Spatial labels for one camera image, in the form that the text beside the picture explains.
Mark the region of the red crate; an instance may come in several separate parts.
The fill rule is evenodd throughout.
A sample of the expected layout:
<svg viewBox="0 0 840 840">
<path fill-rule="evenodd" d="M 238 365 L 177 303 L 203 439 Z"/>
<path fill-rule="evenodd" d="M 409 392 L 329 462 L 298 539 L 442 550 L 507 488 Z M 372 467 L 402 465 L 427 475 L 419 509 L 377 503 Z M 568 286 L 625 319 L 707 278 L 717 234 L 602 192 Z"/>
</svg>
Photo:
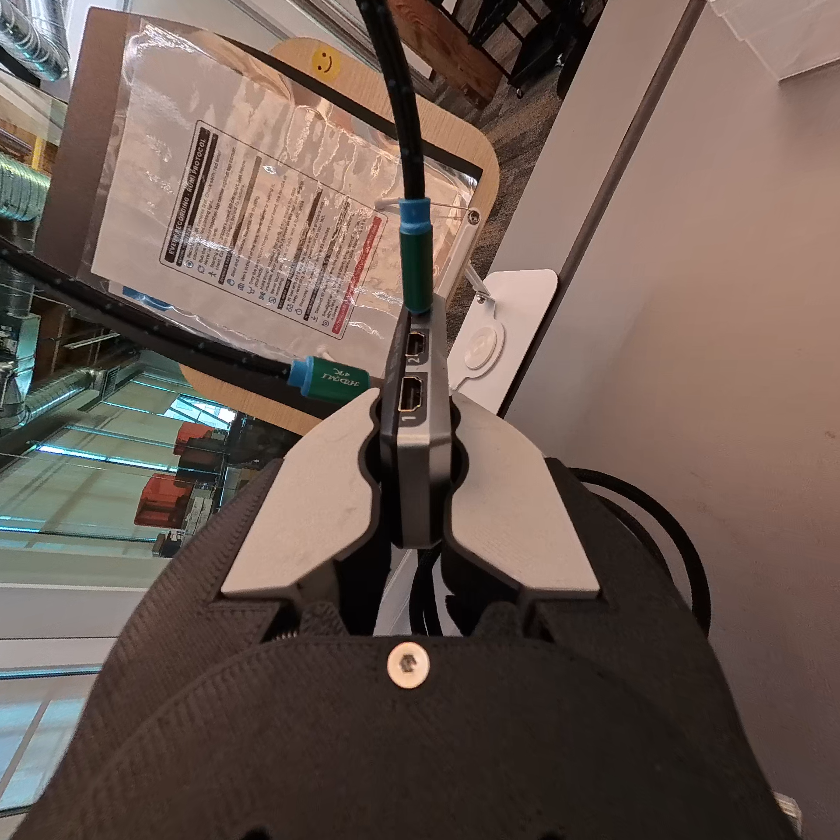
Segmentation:
<svg viewBox="0 0 840 840">
<path fill-rule="evenodd" d="M 198 460 L 202 454 L 221 454 L 227 437 L 227 430 L 186 421 L 181 423 L 175 436 L 173 454 L 181 459 L 193 460 Z"/>
<path fill-rule="evenodd" d="M 153 474 L 140 494 L 134 525 L 181 529 L 193 487 L 192 482 L 179 480 L 173 474 Z"/>
</svg>

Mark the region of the grey hdmi switch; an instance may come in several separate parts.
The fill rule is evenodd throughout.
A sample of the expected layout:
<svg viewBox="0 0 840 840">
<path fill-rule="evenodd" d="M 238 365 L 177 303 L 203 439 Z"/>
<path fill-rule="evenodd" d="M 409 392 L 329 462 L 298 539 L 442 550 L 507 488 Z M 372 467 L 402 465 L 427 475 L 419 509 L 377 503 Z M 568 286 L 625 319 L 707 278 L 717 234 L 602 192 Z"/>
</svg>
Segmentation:
<svg viewBox="0 0 840 840">
<path fill-rule="evenodd" d="M 460 411 L 448 387 L 446 303 L 439 295 L 432 301 L 422 314 L 401 311 L 380 401 L 382 516 L 402 550 L 441 542 L 466 469 L 455 435 Z"/>
</svg>

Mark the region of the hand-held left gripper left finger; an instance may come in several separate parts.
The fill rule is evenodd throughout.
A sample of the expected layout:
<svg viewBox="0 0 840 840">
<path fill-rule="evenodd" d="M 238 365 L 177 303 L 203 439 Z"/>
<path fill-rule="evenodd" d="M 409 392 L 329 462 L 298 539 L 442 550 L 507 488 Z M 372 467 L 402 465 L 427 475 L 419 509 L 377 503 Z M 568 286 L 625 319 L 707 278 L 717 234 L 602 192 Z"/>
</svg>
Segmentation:
<svg viewBox="0 0 840 840">
<path fill-rule="evenodd" d="M 379 491 L 364 463 L 381 391 L 371 388 L 313 428 L 283 459 L 229 573 L 236 599 L 339 599 L 336 563 L 375 530 Z"/>
</svg>

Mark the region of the silver flexible duct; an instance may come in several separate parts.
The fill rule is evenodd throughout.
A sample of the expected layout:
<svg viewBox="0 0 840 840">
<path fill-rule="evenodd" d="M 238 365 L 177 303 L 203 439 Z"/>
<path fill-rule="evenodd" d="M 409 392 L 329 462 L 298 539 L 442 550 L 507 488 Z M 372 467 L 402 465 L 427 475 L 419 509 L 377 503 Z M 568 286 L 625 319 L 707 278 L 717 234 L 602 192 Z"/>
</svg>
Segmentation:
<svg viewBox="0 0 840 840">
<path fill-rule="evenodd" d="M 61 81 L 70 73 L 65 2 L 2 1 L 1 47 L 31 75 Z"/>
<path fill-rule="evenodd" d="M 1 153 L 1 218 L 18 222 L 40 219 L 50 178 Z"/>
</svg>

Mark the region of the laminated instruction sheet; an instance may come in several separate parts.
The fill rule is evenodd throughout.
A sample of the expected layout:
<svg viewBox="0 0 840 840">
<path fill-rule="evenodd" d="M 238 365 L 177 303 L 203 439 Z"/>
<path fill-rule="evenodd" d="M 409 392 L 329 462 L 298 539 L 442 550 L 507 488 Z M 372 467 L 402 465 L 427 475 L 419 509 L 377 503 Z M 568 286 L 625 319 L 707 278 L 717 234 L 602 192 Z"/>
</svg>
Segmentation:
<svg viewBox="0 0 840 840">
<path fill-rule="evenodd" d="M 380 377 L 403 304 L 393 123 L 270 59 L 91 9 L 35 256 L 238 349 Z"/>
</svg>

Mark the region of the white stand base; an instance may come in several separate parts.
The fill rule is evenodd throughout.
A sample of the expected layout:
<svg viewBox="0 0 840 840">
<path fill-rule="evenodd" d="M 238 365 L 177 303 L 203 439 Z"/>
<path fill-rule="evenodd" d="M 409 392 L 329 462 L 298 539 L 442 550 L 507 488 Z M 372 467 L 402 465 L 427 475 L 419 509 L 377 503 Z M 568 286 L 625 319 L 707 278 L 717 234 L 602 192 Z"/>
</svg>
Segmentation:
<svg viewBox="0 0 840 840">
<path fill-rule="evenodd" d="M 551 269 L 529 269 L 493 272 L 482 280 L 473 267 L 465 275 L 474 298 L 448 353 L 449 390 L 499 413 L 558 277 Z"/>
</svg>

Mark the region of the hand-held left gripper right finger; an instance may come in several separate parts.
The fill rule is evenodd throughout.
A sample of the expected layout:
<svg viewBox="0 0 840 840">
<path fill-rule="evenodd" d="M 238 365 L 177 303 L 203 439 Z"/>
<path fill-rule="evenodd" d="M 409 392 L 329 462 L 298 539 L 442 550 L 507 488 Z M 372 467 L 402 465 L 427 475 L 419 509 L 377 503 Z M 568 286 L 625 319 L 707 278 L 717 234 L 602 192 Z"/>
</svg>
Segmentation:
<svg viewBox="0 0 840 840">
<path fill-rule="evenodd" d="M 515 427 L 453 394 L 466 473 L 447 537 L 518 599 L 595 599 L 599 581 L 542 452 Z"/>
</svg>

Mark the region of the wooden sign board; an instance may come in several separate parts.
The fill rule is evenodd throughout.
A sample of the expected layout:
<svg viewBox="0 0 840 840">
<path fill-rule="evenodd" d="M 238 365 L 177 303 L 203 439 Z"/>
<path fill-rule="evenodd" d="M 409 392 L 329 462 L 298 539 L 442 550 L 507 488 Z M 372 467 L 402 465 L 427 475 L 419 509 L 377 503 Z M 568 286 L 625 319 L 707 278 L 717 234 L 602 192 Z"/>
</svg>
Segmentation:
<svg viewBox="0 0 840 840">
<path fill-rule="evenodd" d="M 311 59 L 317 45 L 327 44 L 315 38 L 290 38 L 277 43 L 270 54 L 311 78 L 324 81 L 332 90 L 391 121 L 392 111 L 382 75 L 357 59 L 327 45 L 340 53 L 340 72 L 331 80 L 315 77 L 312 74 Z M 470 203 L 470 207 L 480 215 L 477 231 L 457 277 L 444 280 L 437 288 L 437 293 L 446 299 L 448 330 L 456 334 L 465 316 L 456 313 L 455 300 L 464 282 L 464 274 L 473 250 L 497 199 L 499 165 L 488 138 L 475 126 L 424 98 L 418 100 L 417 107 L 425 141 L 455 154 L 464 161 L 476 164 L 482 170 Z M 181 372 L 187 383 L 204 400 L 257 417 L 292 433 L 304 435 L 321 422 L 310 409 L 299 410 L 283 402 L 249 392 L 243 387 L 216 380 L 184 365 L 181 366 Z"/>
</svg>

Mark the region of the braided hdmi cable green plug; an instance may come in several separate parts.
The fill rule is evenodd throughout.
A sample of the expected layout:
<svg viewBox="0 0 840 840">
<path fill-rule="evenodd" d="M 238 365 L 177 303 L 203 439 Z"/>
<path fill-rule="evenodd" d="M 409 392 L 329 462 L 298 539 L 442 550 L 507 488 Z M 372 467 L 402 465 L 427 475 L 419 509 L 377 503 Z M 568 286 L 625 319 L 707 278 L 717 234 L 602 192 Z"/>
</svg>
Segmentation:
<svg viewBox="0 0 840 840">
<path fill-rule="evenodd" d="M 424 314 L 433 306 L 434 252 L 417 97 L 388 3 L 358 1 L 356 5 L 381 67 L 400 149 L 404 192 L 398 203 L 403 302 L 412 314 Z"/>
<path fill-rule="evenodd" d="M 5 237 L 1 243 L 5 264 L 26 274 L 38 289 L 84 319 L 226 384 L 319 418 L 327 417 L 337 406 L 350 403 L 372 386 L 365 371 L 346 364 L 311 356 L 289 364 L 237 350 L 184 329 L 156 311 L 137 306 L 131 299 L 115 297 L 67 276 Z"/>
</svg>

